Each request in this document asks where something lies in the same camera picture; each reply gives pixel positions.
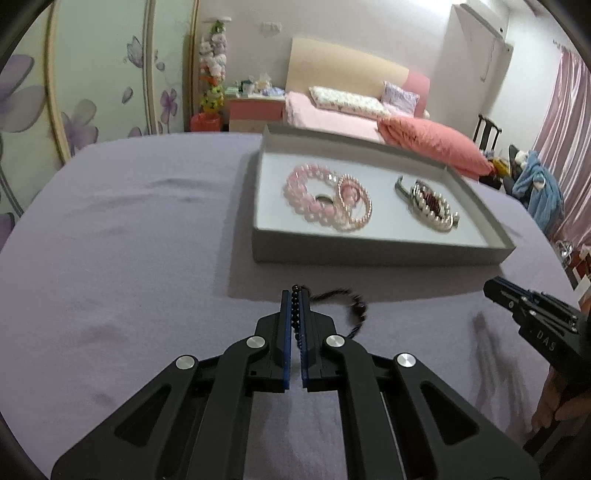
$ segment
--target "pillow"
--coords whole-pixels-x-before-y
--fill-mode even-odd
[[[416,93],[407,92],[393,83],[384,82],[382,103],[384,106],[392,105],[400,112],[406,113],[406,116],[414,116],[414,111],[417,109],[420,98],[420,95]]]
[[[391,105],[390,103],[383,103],[382,105],[384,106],[384,108],[390,112],[390,115],[401,115],[401,116],[414,116],[411,113],[405,112],[403,110],[401,110],[400,108],[398,108],[397,106]]]
[[[390,145],[451,165],[471,179],[494,171],[472,140],[445,125],[424,118],[391,116],[378,122],[378,130]]]
[[[310,93],[316,106],[324,110],[362,116],[378,120],[390,116],[377,98],[358,95],[357,93],[341,92],[326,87],[310,87]]]

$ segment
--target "black bead necklace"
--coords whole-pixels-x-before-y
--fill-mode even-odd
[[[301,347],[300,311],[298,309],[298,293],[303,288],[308,290],[308,292],[310,291],[310,289],[308,287],[306,287],[305,285],[294,285],[291,288],[291,326],[293,327],[294,332],[295,332],[295,341],[297,342],[298,348]],[[357,335],[357,333],[361,329],[361,326],[363,325],[363,322],[365,321],[365,314],[367,313],[367,309],[368,309],[368,306],[362,300],[361,295],[354,293],[353,290],[351,290],[350,288],[336,288],[334,290],[330,290],[330,291],[327,291],[324,293],[319,293],[318,295],[312,295],[312,293],[310,293],[310,303],[327,300],[327,299],[337,296],[337,295],[347,296],[352,301],[352,303],[350,305],[350,309],[351,309],[351,312],[353,313],[353,315],[357,318],[358,322],[351,329],[351,331],[347,335],[347,338],[353,338],[355,335]]]

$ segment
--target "nightstand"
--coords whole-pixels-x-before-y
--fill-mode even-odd
[[[285,97],[262,95],[228,98],[230,132],[262,133],[266,124],[280,123]]]

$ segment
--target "lavender pillow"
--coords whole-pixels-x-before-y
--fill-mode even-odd
[[[414,116],[414,111],[417,108],[420,95],[416,93],[407,92],[397,85],[390,82],[384,82],[384,93],[382,94],[382,104],[384,106],[392,105],[397,115],[407,114]]]

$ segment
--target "pink curtain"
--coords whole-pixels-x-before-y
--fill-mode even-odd
[[[566,48],[534,150],[564,194],[564,219],[553,238],[591,244],[591,74]]]

